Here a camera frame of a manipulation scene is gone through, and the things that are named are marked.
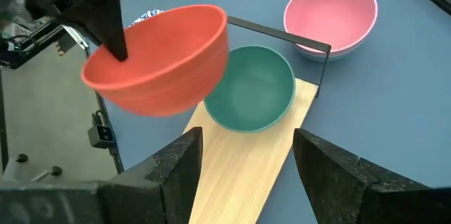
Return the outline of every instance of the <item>green bowl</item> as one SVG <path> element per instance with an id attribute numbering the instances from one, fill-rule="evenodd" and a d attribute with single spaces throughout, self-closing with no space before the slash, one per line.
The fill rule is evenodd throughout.
<path id="1" fill-rule="evenodd" d="M 226 72 L 204 103 L 222 127 L 258 132 L 279 121 L 295 96 L 295 76 L 278 52 L 243 46 L 229 53 Z"/>

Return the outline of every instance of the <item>wooden plank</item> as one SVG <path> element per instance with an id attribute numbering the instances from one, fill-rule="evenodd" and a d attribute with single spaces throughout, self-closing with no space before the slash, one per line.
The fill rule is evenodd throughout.
<path id="1" fill-rule="evenodd" d="M 231 132 L 200 103 L 185 131 L 202 126 L 202 171 L 191 224 L 256 223 L 318 86 L 296 79 L 296 95 L 279 123 L 262 132 Z"/>

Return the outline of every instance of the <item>orange bowl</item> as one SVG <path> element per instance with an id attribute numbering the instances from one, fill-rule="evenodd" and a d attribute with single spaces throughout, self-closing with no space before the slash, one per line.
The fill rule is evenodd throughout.
<path id="1" fill-rule="evenodd" d="M 165 11 L 125 29 L 126 61 L 99 47 L 82 80 L 132 113 L 181 113 L 220 82 L 228 59 L 226 25 L 226 12 L 213 5 Z"/>

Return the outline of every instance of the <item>blue table surface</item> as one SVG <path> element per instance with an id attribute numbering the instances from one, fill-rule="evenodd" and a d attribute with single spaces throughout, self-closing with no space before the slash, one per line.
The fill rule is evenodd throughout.
<path id="1" fill-rule="evenodd" d="M 229 15 L 280 30 L 288 1 L 121 0 L 124 25 L 149 9 L 216 4 Z M 451 16 L 429 0 L 378 0 L 378 6 L 368 39 L 346 59 L 328 65 L 321 95 L 302 127 L 425 185 L 450 186 Z M 318 79 L 320 65 L 302 58 L 290 43 L 233 26 L 229 36 L 230 48 L 272 47 L 297 77 Z M 192 114 L 139 117 L 109 102 L 107 109 L 125 168 L 180 136 Z M 290 153 L 259 223 L 315 222 Z"/>

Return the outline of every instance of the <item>bowl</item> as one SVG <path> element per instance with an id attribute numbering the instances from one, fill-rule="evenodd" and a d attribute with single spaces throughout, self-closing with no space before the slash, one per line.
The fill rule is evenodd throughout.
<path id="1" fill-rule="evenodd" d="M 204 103 L 222 127 L 258 132 L 279 121 L 294 96 L 295 76 L 283 56 L 263 46 L 243 46 L 229 53 L 223 79 Z"/>
<path id="2" fill-rule="evenodd" d="M 365 40 L 377 15 L 376 0 L 290 0 L 283 23 L 286 32 L 330 44 L 330 59 L 336 60 Z M 314 60 L 326 56 L 300 44 L 297 48 Z"/>
<path id="3" fill-rule="evenodd" d="M 128 59 L 105 46 L 81 77 L 104 98 L 142 116 L 171 116 L 199 103 L 228 60 L 226 12 L 214 5 L 174 8 L 125 29 Z"/>

